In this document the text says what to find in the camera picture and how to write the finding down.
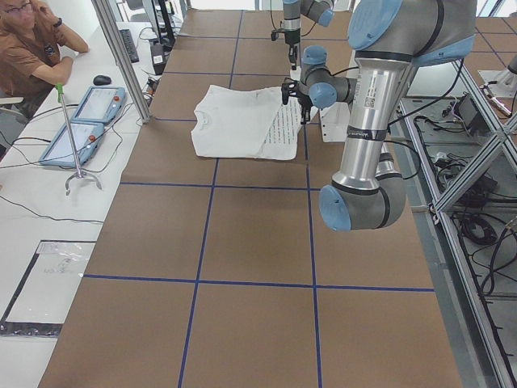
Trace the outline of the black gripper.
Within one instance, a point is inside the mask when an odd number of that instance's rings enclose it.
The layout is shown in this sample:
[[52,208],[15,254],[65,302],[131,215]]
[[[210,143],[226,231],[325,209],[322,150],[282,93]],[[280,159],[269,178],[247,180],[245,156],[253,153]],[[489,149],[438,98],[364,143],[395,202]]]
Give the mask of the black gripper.
[[301,124],[308,124],[310,122],[310,110],[313,106],[312,100],[300,88],[298,88],[296,95],[301,106]]
[[301,42],[301,30],[284,29],[284,41],[289,45],[288,59],[292,70],[297,69],[298,46]]

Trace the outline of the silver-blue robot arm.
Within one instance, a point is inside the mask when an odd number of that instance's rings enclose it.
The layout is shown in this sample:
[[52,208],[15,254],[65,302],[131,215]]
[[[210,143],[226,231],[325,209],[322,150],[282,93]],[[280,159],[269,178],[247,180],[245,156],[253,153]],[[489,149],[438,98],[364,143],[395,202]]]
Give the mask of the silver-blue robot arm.
[[298,83],[305,101],[320,109],[351,105],[341,166],[319,193],[330,229],[379,229],[401,216],[403,179],[385,145],[390,116],[416,69],[470,53],[476,10],[474,1],[360,2],[348,28],[355,79],[332,76],[322,46],[305,49]]
[[327,27],[334,17],[333,0],[283,0],[284,24],[280,32],[288,45],[288,59],[292,70],[297,68],[298,48],[301,42],[301,17]]

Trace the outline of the third grey-blue robot arm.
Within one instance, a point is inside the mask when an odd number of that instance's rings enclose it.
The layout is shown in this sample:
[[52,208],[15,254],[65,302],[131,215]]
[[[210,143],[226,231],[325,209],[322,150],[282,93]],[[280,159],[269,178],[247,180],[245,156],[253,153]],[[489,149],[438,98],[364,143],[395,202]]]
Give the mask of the third grey-blue robot arm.
[[494,97],[512,98],[516,92],[516,57],[504,70],[479,70],[483,83],[489,94]]

